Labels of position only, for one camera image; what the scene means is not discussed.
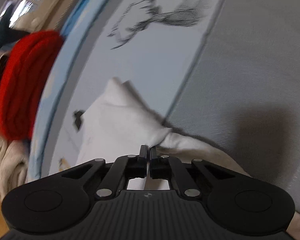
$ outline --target red pillow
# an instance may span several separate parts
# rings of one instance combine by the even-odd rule
[[[32,137],[40,97],[63,39],[55,31],[22,38],[0,81],[0,133],[8,140]]]

